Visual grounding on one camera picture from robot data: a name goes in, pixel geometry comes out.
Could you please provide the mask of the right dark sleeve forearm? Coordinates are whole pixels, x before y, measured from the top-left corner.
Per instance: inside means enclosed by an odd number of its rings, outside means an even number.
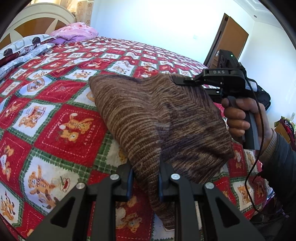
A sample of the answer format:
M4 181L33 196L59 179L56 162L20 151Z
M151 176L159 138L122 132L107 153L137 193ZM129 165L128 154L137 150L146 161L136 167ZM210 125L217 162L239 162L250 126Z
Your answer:
M273 137L259 160L262 163L260 176L268 181L284 212L295 217L295 151L273 131Z

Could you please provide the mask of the right hand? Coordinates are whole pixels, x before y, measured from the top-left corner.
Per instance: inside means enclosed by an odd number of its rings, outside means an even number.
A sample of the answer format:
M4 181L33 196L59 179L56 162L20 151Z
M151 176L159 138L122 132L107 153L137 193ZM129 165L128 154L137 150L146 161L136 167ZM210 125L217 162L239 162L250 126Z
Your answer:
M259 104L261 110L260 115L256 101L252 98L236 99L236 105L238 108L231 107L227 98L222 99L222 106L224 107L224 115L227 118L229 132L234 139L242 137L245 132L250 129L250 123L245 120L245 112L250 111L253 113L257 125L259 142L261 142L263 137L262 133L264 133L263 147L260 155L259 151L256 152L257 156L260 157L273 139L273 129L269 126L265 107L262 103Z

